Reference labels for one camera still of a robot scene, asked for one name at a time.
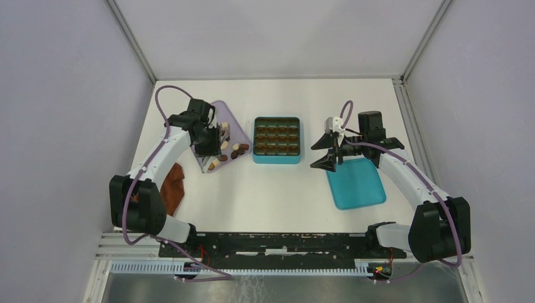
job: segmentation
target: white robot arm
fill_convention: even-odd
[[[343,122],[340,117],[326,120],[325,134],[312,149],[329,150],[311,167],[335,172],[337,160],[341,165],[344,157],[363,155],[394,181],[414,209],[411,226],[395,222],[369,226],[367,237],[370,241],[411,252],[422,263],[455,256],[458,246],[463,254],[468,253],[471,248],[470,208],[466,200],[452,198],[438,188],[410,161],[397,138],[386,138],[380,112],[358,115],[360,133],[355,132],[358,136],[346,136],[349,129],[343,129]],[[448,214],[441,203],[445,204]]]
[[[112,223],[122,227],[122,212],[127,192],[134,176],[141,170],[143,173],[129,197],[127,229],[183,243],[193,226],[167,215],[160,196],[163,181],[175,161],[190,146],[194,147],[195,156],[202,158],[201,170],[206,172],[213,159],[221,156],[221,142],[228,136],[228,131],[222,131],[218,125],[215,107],[193,98],[187,111],[180,115],[171,115],[168,123],[168,133],[167,130],[162,133],[158,143],[139,165],[126,175],[116,175],[112,178],[110,208]]]

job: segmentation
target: blue tray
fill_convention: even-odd
[[[327,178],[334,204],[339,210],[351,210],[386,201],[379,173],[366,158],[336,164],[336,172],[327,172]]]

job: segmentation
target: metal frame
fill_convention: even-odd
[[[138,41],[136,40],[134,34],[132,33],[132,30],[130,29],[130,26],[126,22],[126,19],[124,18],[121,9],[119,8],[119,5],[115,0],[104,0],[106,4],[108,5],[109,9],[112,12],[112,15],[114,16],[119,28],[121,28],[121,31],[128,41],[128,44],[130,45],[130,48],[134,52],[134,55],[137,57],[139,63],[141,63],[141,66],[145,70],[145,73],[147,74],[147,77],[152,82],[152,84],[156,83],[156,76],[154,75],[154,72],[143,54],[143,51],[141,50],[141,47],[138,44]]]
[[[156,76],[150,67],[147,58],[143,54],[135,36],[133,35],[127,21],[125,20],[116,0],[105,0],[109,6],[114,18],[120,26],[125,38],[130,44],[132,51],[140,61],[145,73],[150,81],[156,83]],[[436,28],[442,20],[442,17],[450,7],[453,0],[443,0],[438,8],[435,16],[429,24],[424,36],[416,47],[403,75],[393,77],[373,77],[373,78],[392,78],[392,84],[398,99],[401,115],[407,130],[409,144],[413,151],[413,156],[416,164],[424,171],[424,173],[435,183],[437,182],[436,175],[433,172],[432,163],[428,156],[425,141],[422,138],[418,123],[409,99],[407,92],[406,80],[410,77],[414,66],[418,62],[422,52],[430,41]],[[317,77],[282,77],[281,79],[305,79]],[[330,79],[337,78],[369,78],[365,76],[356,77],[327,77]],[[139,234],[130,234],[131,237],[137,237]],[[101,302],[105,294],[105,287],[108,282],[110,273],[114,272],[136,272],[136,273],[169,273],[169,274],[183,274],[183,264],[188,262],[187,258],[160,258],[158,252],[160,249],[159,243],[153,239],[143,239],[135,246],[128,246],[119,232],[104,233],[102,235],[97,255],[93,268],[91,270],[90,279],[86,288],[83,302]],[[299,275],[362,275],[362,268],[366,268],[369,263],[384,262],[384,259],[356,259],[355,272],[348,271],[330,271],[328,272],[301,272]],[[416,263],[417,260],[408,255],[406,259],[395,259],[395,263]],[[285,274],[284,271],[235,271],[234,275],[265,275]],[[464,256],[463,263],[459,268],[462,284],[469,303],[483,303],[483,296],[478,286],[477,268],[475,260],[472,256]]]
[[[437,176],[434,173],[431,160],[428,156],[426,144],[420,132],[420,128],[418,127],[416,116],[414,115],[406,84],[401,78],[392,79],[392,84],[394,85],[394,91],[396,92],[397,102],[399,104],[399,109],[401,110],[401,117],[403,118],[403,124],[405,124],[414,161],[431,181],[438,184]]]
[[[102,302],[110,273],[141,273],[141,274],[191,274],[184,271],[183,265],[187,258],[160,258],[160,244],[154,239],[143,239],[135,246],[124,242],[122,233],[104,233],[98,246],[97,255],[91,276],[83,297],[83,302]],[[325,271],[284,271],[284,270],[235,270],[233,275],[329,275],[329,276],[365,276],[365,268],[369,263],[383,263],[384,259],[355,259],[355,270]],[[395,259],[394,263],[417,263],[408,255],[406,259]],[[472,256],[464,256],[459,274],[469,303],[483,303],[483,296],[478,286],[477,268]]]
[[[409,63],[407,64],[407,67],[403,71],[403,75],[401,76],[402,80],[407,81],[407,79],[411,76],[414,66],[418,62],[421,53],[424,51],[425,47],[427,46],[427,43],[435,33],[435,30],[442,21],[442,17],[444,16],[444,14],[446,14],[452,2],[453,0],[442,0],[442,3],[440,3],[440,6],[438,7],[435,16],[433,16],[433,19],[431,19],[431,23],[429,23],[429,26],[425,30],[425,33],[423,34],[423,37],[420,40],[420,43],[418,43],[418,46],[416,47],[413,56],[411,57]]]

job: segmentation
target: white table surface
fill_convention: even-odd
[[[410,153],[391,80],[158,81],[156,88],[166,84],[207,102],[225,101],[250,138],[258,116],[297,116],[303,127],[302,157],[297,165],[259,165],[249,154],[213,174],[202,174],[193,153],[183,153],[177,162],[184,168],[185,197],[175,218],[193,223],[199,231],[221,232],[364,232],[378,222],[411,223],[409,203],[383,173],[385,203],[340,211],[332,200],[326,173],[309,167],[326,153],[310,150],[324,133],[325,119],[338,116],[349,99],[355,102],[349,128],[358,129],[357,113],[379,110],[387,136],[399,138]],[[188,101],[177,90],[160,93],[167,116],[186,110]],[[153,95],[133,163],[143,159],[162,130]]]

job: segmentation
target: enclosure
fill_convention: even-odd
[[[532,302],[534,12],[530,1],[495,0],[3,1],[0,300]],[[177,159],[185,196],[173,217],[229,237],[205,247],[215,264],[244,234],[333,235],[345,241],[339,253],[321,268],[252,270],[236,265],[243,250],[219,263],[234,266],[219,267],[232,281],[181,283],[173,274],[185,269],[172,266],[185,259],[165,255],[166,244],[128,246],[110,220],[109,184],[165,129],[163,85],[224,101],[251,141],[256,117],[300,121],[296,165],[244,154],[203,174],[189,150]],[[167,115],[186,110],[178,91],[160,99]],[[460,267],[432,261],[400,282],[367,278],[390,254],[362,252],[368,226],[411,225],[414,210],[381,171],[382,204],[339,210],[326,173],[310,168],[325,155],[310,149],[324,121],[347,100],[348,127],[380,111],[388,137],[469,203]],[[394,277],[418,266],[403,254],[392,252]]]

